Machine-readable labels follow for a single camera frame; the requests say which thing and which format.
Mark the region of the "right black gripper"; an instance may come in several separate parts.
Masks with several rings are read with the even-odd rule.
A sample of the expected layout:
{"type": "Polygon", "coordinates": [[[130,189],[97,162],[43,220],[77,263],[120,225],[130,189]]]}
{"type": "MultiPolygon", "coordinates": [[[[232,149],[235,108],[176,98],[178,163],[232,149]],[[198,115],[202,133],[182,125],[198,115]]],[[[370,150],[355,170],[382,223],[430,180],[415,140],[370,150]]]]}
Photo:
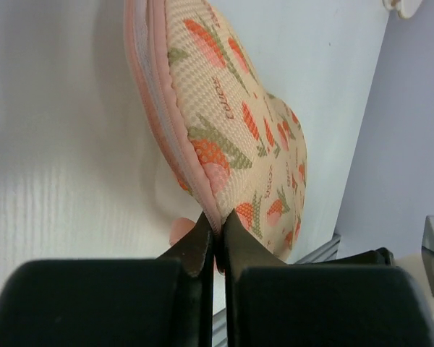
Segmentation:
{"type": "Polygon", "coordinates": [[[385,247],[370,250],[361,254],[345,257],[332,261],[333,264],[341,265],[386,265],[394,266],[394,256],[385,247]]]}

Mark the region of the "floral laundry bag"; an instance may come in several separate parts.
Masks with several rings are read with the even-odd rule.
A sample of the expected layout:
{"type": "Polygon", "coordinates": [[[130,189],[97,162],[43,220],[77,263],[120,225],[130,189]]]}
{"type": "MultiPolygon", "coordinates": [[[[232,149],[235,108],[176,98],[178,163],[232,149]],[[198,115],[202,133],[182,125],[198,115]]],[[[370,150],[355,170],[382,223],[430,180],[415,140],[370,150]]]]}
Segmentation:
{"type": "Polygon", "coordinates": [[[285,260],[301,229],[307,146],[207,1],[126,1],[124,43],[146,116],[181,188],[219,234],[230,214],[285,260]]]}

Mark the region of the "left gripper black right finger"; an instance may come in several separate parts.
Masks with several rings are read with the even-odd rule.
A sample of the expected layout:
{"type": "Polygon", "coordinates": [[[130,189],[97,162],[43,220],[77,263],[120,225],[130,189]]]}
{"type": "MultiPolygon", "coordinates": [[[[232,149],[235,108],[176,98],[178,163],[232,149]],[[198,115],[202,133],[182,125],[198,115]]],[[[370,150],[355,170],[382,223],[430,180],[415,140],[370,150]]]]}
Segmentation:
{"type": "Polygon", "coordinates": [[[403,268],[288,265],[231,213],[222,228],[230,346],[434,346],[434,318],[403,268]]]}

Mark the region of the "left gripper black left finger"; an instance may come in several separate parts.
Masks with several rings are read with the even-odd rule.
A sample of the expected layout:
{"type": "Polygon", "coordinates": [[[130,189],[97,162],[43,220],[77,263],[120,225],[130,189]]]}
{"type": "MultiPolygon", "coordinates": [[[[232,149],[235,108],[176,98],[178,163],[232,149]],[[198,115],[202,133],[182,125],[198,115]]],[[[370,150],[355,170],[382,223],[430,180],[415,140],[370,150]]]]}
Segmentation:
{"type": "Polygon", "coordinates": [[[35,260],[0,294],[0,346],[210,346],[205,216],[155,259],[35,260]]]}

